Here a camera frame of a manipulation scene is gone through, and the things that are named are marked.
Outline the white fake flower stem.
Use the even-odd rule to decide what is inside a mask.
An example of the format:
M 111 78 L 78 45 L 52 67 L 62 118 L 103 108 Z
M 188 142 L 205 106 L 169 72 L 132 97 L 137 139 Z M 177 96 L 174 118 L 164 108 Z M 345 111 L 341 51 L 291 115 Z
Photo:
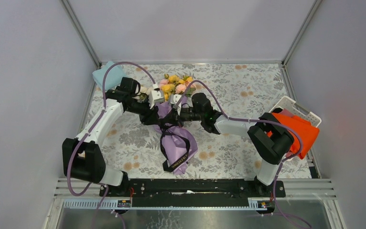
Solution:
M 141 86 L 140 91 L 137 95 L 139 101 L 147 102 L 149 100 L 150 87 Z

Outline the black ribbon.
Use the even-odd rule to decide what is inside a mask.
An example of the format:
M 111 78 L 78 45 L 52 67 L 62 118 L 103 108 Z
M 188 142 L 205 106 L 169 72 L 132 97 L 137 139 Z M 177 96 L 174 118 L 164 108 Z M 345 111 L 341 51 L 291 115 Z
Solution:
M 159 130 L 161 132 L 160 150 L 166 158 L 163 162 L 163 170 L 176 173 L 189 159 L 193 136 L 183 129 L 175 111 L 171 111 L 160 119 Z

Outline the pink purple wrapping paper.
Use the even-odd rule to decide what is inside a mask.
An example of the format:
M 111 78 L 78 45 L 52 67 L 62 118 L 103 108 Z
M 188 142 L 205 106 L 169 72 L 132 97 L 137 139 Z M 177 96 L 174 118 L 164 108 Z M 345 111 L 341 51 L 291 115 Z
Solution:
M 170 123 L 155 125 L 161 134 L 160 151 L 165 157 L 163 170 L 174 175 L 183 175 L 188 167 L 188 160 L 198 152 L 194 136 L 183 127 Z

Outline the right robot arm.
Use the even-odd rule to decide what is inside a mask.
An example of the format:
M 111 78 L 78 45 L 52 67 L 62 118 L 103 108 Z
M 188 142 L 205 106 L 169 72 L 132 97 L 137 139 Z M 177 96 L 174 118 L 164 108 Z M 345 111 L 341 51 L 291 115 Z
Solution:
M 178 121 L 199 121 L 208 133 L 248 137 L 262 158 L 254 190 L 262 197 L 273 191 L 272 183 L 277 176 L 279 165 L 295 139 L 272 113 L 264 113 L 256 120 L 229 117 L 215 110 L 203 93 L 192 96 L 192 106 L 178 106 L 177 113 Z

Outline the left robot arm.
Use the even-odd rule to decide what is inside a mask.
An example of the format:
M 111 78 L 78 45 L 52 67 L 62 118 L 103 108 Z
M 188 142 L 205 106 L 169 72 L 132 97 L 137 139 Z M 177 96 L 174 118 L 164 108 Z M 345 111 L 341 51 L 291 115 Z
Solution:
M 102 146 L 112 125 L 125 112 L 137 114 L 144 125 L 154 125 L 158 120 L 156 103 L 164 101 L 164 94 L 153 84 L 144 101 L 137 99 L 140 84 L 123 77 L 114 90 L 104 93 L 104 104 L 94 118 L 74 138 L 66 138 L 62 143 L 64 174 L 68 179 L 75 178 L 95 184 L 110 185 L 117 196 L 128 192 L 127 174 L 109 167 L 103 157 Z

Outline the light blue folded towel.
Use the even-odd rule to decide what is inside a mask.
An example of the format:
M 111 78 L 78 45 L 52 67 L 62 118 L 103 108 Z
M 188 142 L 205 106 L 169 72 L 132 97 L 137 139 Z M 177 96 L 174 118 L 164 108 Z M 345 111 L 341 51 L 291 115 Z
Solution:
M 93 80 L 101 89 L 104 89 L 104 91 L 118 86 L 121 83 L 122 78 L 127 77 L 122 67 L 117 65 L 110 69 L 110 71 L 107 73 L 105 81 L 103 81 L 106 72 L 113 64 L 113 62 L 107 62 L 101 67 L 101 69 L 98 69 L 92 73 Z

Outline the floral tablecloth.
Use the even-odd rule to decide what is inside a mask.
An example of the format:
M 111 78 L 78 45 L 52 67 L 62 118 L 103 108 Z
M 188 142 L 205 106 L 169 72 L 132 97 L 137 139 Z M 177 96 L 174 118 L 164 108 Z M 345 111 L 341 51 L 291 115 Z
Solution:
M 206 94 L 215 109 L 229 116 L 258 118 L 269 112 L 287 94 L 281 69 L 268 64 L 144 64 L 141 68 L 123 65 L 123 71 L 142 88 L 164 76 L 192 77 L 200 80 L 196 92 Z M 189 160 L 182 179 L 244 178 L 253 179 L 267 165 L 262 162 L 250 139 L 210 134 L 199 122 L 185 123 L 198 143 L 198 152 Z M 160 134 L 152 126 L 142 125 L 138 115 L 124 113 L 110 127 L 101 145 L 106 164 L 127 172 L 130 178 L 175 178 L 165 172 L 165 157 L 160 151 Z

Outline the pink cloth in basket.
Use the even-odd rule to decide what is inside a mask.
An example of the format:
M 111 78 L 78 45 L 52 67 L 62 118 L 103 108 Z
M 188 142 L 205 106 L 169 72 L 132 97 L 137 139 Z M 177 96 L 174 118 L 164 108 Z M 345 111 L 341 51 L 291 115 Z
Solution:
M 287 116 L 287 117 L 294 117 L 294 114 L 291 113 L 289 110 L 287 109 L 283 109 L 281 112 L 279 112 L 279 114 Z

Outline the white plastic basket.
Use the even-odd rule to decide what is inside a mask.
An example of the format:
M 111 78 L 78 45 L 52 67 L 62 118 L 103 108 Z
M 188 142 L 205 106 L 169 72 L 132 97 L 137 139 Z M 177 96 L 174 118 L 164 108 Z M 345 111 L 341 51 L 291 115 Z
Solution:
M 294 117 L 287 117 L 279 114 L 283 109 L 289 110 L 294 114 Z M 290 127 L 300 136 L 300 139 L 297 139 L 297 137 L 292 134 L 295 141 L 292 144 L 289 153 L 286 154 L 286 157 L 296 154 L 300 149 L 300 143 L 303 143 L 303 149 L 298 157 L 304 159 L 318 137 L 320 132 L 318 126 L 322 122 L 321 118 L 302 107 L 288 96 L 283 96 L 269 112 L 271 112 L 280 123 Z

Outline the orange cloth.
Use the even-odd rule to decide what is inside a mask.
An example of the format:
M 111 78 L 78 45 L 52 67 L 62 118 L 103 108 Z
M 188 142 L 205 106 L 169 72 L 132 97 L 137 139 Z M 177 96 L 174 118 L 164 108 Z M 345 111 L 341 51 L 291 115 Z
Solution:
M 269 113 L 266 119 L 278 122 L 293 130 L 288 131 L 286 128 L 267 124 L 266 126 L 269 129 L 266 131 L 266 135 L 274 141 L 273 150 L 282 158 L 295 155 L 298 151 L 301 151 L 297 156 L 304 159 L 317 139 L 319 129 L 312 126 L 311 122 L 290 114 L 287 110 L 279 109 Z

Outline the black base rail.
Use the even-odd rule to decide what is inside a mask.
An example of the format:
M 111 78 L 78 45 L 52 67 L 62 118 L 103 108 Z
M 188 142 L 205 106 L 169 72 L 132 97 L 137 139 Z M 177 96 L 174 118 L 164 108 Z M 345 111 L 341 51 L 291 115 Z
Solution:
M 249 198 L 284 198 L 282 181 L 264 185 L 244 179 L 130 179 L 120 186 L 100 187 L 100 197 L 123 197 L 133 207 L 247 207 Z

